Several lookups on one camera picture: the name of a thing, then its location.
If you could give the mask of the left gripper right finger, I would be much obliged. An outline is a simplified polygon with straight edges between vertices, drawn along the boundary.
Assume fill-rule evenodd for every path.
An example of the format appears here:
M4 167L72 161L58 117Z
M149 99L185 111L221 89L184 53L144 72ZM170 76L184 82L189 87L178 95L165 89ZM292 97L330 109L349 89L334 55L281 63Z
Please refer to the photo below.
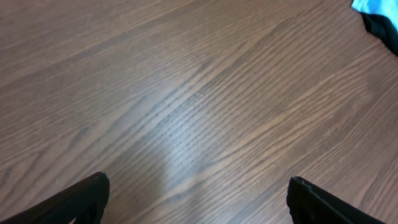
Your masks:
M302 177L292 177L287 206L294 224L384 224Z

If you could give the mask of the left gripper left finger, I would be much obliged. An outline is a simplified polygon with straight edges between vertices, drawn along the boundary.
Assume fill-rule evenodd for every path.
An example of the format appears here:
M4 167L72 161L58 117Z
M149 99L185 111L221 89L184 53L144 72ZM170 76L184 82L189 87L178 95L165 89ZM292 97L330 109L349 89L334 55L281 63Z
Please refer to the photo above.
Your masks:
M96 172L1 223L100 224L109 193L110 181L107 175L104 172Z

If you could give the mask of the light blue t-shirt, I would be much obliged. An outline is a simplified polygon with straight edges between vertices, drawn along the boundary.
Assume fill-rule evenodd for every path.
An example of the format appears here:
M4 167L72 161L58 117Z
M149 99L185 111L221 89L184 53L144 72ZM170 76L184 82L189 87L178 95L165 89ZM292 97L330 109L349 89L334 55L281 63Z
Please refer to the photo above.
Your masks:
M397 29L398 0L354 0L351 7L365 14L384 16Z

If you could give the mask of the black garment on right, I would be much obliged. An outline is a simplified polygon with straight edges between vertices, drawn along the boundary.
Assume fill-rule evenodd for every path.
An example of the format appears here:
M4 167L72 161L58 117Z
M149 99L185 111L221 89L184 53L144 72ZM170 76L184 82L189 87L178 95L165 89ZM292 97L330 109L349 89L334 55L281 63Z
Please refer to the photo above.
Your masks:
M397 56L397 29L386 16L378 14L360 13L365 29L377 37L382 43Z

